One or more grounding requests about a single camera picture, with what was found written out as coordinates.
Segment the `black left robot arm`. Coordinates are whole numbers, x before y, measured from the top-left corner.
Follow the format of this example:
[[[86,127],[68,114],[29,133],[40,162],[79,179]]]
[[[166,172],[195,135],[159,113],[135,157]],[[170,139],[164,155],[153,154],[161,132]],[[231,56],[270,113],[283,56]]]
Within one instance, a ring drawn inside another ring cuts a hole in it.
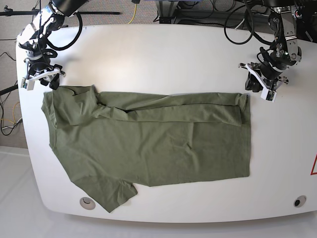
[[[239,66],[248,71],[245,89],[253,92],[261,92],[264,99],[271,101],[276,95],[277,89],[282,84],[287,84],[287,78],[280,75],[289,67],[296,65],[302,59],[302,50],[298,46],[296,35],[296,21],[292,13],[295,4],[290,0],[251,0],[243,1],[246,11],[243,21],[247,26],[250,36],[243,42],[231,40],[226,32],[229,16],[224,23],[224,34],[227,40],[235,45],[244,45],[253,37],[268,46],[268,49],[260,48],[257,58],[262,56],[258,63],[241,63]],[[264,6],[270,9],[268,25],[274,32],[272,42],[264,40],[255,32],[255,20],[252,8]]]

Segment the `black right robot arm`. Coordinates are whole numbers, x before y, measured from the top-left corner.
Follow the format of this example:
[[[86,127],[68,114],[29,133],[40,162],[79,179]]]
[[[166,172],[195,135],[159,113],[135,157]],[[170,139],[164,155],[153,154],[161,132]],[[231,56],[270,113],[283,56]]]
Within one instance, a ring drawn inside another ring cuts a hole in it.
[[[40,7],[36,17],[17,36],[18,46],[26,51],[26,76],[22,78],[22,88],[33,90],[36,81],[53,90],[59,87],[59,78],[65,76],[65,72],[61,65],[51,65],[51,59],[57,57],[57,52],[67,50],[78,40],[83,29],[78,9],[85,3],[85,0],[51,0],[47,6]],[[63,26],[66,17],[73,15],[79,21],[75,38],[63,47],[53,45],[49,41],[50,34]]]

